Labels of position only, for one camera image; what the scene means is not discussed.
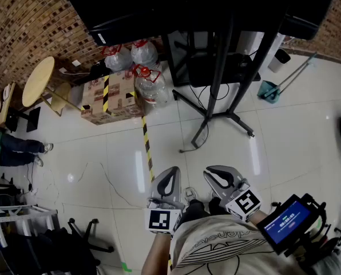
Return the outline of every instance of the broom handle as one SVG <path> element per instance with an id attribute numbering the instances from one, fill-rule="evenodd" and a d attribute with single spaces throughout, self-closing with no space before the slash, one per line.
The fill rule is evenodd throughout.
<path id="1" fill-rule="evenodd" d="M 289 85 L 291 85 L 292 83 L 293 83 L 293 81 L 295 81 L 297 78 L 298 78 L 298 76 L 300 76 L 300 74 L 305 70 L 305 68 L 307 68 L 308 66 L 309 66 L 310 64 L 309 63 L 307 63 L 307 65 L 306 66 L 304 66 L 300 71 L 299 71 L 299 73 L 287 84 L 287 86 L 280 92 L 280 94 L 282 94 L 283 93 L 283 91 L 284 90 L 286 90 L 288 87 L 289 87 Z"/>
<path id="2" fill-rule="evenodd" d="M 317 52 L 315 52 L 311 57 L 309 57 L 308 59 L 306 59 L 306 61 L 301 64 L 301 66 L 299 66 L 298 68 L 295 69 L 295 71 L 293 73 L 291 73 L 285 80 L 283 80 L 279 85 L 275 86 L 273 89 L 270 89 L 268 92 L 266 92 L 264 95 L 263 95 L 263 98 L 267 98 L 269 95 L 271 95 L 272 93 L 276 92 L 282 84 L 286 83 L 286 81 L 292 77 L 300 68 L 302 68 L 304 65 L 307 66 L 307 64 L 309 63 L 309 60 L 311 60 L 313 57 L 315 57 L 317 55 Z"/>
<path id="3" fill-rule="evenodd" d="M 293 73 L 291 73 L 281 84 L 279 84 L 276 88 L 279 89 L 281 87 L 282 84 L 286 83 L 286 81 L 292 77 L 300 68 L 302 68 L 305 64 L 308 64 L 308 62 L 317 55 L 317 52 L 315 52 L 311 57 L 309 57 L 303 64 L 301 64 L 301 66 L 299 66 L 298 68 L 295 69 L 295 71 Z"/>

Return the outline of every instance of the blue display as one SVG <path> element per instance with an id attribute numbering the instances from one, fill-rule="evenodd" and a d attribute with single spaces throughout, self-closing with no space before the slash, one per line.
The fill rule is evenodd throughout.
<path id="1" fill-rule="evenodd" d="M 292 233 L 309 215 L 310 211 L 307 208 L 298 201 L 294 201 L 289 208 L 267 225 L 264 230 L 275 243 L 279 243 Z"/>

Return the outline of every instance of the wooden stool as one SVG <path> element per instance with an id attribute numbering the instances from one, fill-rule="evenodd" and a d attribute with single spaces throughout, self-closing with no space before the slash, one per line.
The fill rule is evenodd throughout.
<path id="1" fill-rule="evenodd" d="M 52 76 L 54 67 L 55 67 L 55 59 L 52 56 L 43 59 L 35 67 L 35 69 L 32 71 L 32 73 L 29 76 L 27 83 L 24 87 L 23 98 L 22 98 L 23 105 L 25 107 L 30 107 L 38 100 L 38 98 L 41 98 L 43 100 L 43 102 L 45 102 L 45 104 L 47 106 L 49 106 L 50 109 L 52 111 L 54 111 L 58 116 L 61 116 L 61 115 L 57 112 L 56 109 L 58 109 L 58 107 L 62 106 L 62 103 L 65 103 L 65 104 L 67 104 L 67 105 L 69 105 L 69 106 L 73 107 L 74 109 L 81 112 L 81 110 L 78 107 L 76 107 L 74 104 L 72 104 L 68 101 L 69 93 L 66 95 L 66 97 L 65 96 L 62 97 L 60 95 L 60 94 L 65 95 L 65 91 L 67 91 L 67 89 L 68 89 L 67 85 L 65 85 L 64 87 L 61 87 L 63 85 L 60 85 L 60 87 L 61 87 L 61 88 L 59 87 L 60 90 L 59 90 L 59 88 L 57 89 L 57 90 L 59 90 L 60 93 L 56 93 L 47 87 L 47 84 L 48 84 L 48 82 Z M 60 80 L 64 81 L 67 84 L 71 83 L 70 81 L 64 80 L 63 78 L 61 78 Z M 52 105 L 49 102 L 47 102 L 47 100 L 43 97 L 42 93 L 44 91 L 49 92 L 52 95 L 52 97 L 53 97 L 52 102 L 54 104 L 55 109 L 53 109 Z"/>

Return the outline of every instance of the white container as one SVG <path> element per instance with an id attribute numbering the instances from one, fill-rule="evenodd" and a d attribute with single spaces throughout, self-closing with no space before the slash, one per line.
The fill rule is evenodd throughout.
<path id="1" fill-rule="evenodd" d="M 277 73 L 287 62 L 290 61 L 290 59 L 291 57 L 288 53 L 286 53 L 283 49 L 279 49 L 268 65 L 268 68 Z"/>
<path id="2" fill-rule="evenodd" d="M 147 40 L 137 40 L 133 43 L 131 57 L 136 64 L 140 64 L 151 70 L 161 71 L 157 49 Z"/>
<path id="3" fill-rule="evenodd" d="M 137 66 L 134 70 L 135 86 L 144 100 L 153 107 L 164 107 L 169 102 L 168 88 L 160 71 Z"/>
<path id="4" fill-rule="evenodd" d="M 250 55 L 254 53 L 255 51 L 258 50 L 262 42 L 263 35 L 264 33 L 261 32 L 242 31 L 239 37 L 236 52 L 245 55 Z M 261 64 L 260 69 L 258 70 L 259 73 L 264 72 L 267 69 L 276 51 L 281 47 L 281 44 L 284 39 L 285 35 L 282 34 L 276 35 L 275 40 L 273 41 L 265 59 L 263 60 L 263 63 Z"/>
<path id="5" fill-rule="evenodd" d="M 104 63 L 106 67 L 111 69 L 113 72 L 127 70 L 132 65 L 130 51 L 123 47 L 122 44 L 105 47 L 102 51 L 102 54 L 107 55 L 107 57 L 104 59 Z"/>

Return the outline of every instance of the yellow and black tape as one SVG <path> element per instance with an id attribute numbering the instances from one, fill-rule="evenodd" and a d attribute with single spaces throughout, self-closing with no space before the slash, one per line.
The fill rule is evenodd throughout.
<path id="1" fill-rule="evenodd" d="M 88 109 L 90 109 L 90 105 L 83 105 L 83 106 L 81 107 L 81 109 L 82 109 L 82 111 L 83 111 L 83 110 L 88 110 Z"/>
<path id="2" fill-rule="evenodd" d="M 108 111 L 108 92 L 109 92 L 109 76 L 104 77 L 104 89 L 103 89 L 103 112 L 109 113 L 115 117 L 116 114 Z"/>
<path id="3" fill-rule="evenodd" d="M 135 92 L 126 93 L 126 99 L 135 97 Z"/>
<path id="4" fill-rule="evenodd" d="M 150 143 L 148 138 L 148 127 L 146 126 L 146 120 L 145 116 L 141 118 L 142 120 L 142 132 L 144 133 L 144 142 L 145 142 L 145 149 L 146 149 L 146 155 L 148 157 L 148 166 L 149 166 L 149 172 L 150 172 L 150 181 L 154 181 L 154 172 L 153 172 L 153 161 L 152 156 L 150 154 Z"/>
<path id="5" fill-rule="evenodd" d="M 168 257 L 168 265 L 169 265 L 170 271 L 172 271 L 173 270 L 173 265 L 172 265 L 171 254 L 169 254 L 169 257 Z"/>

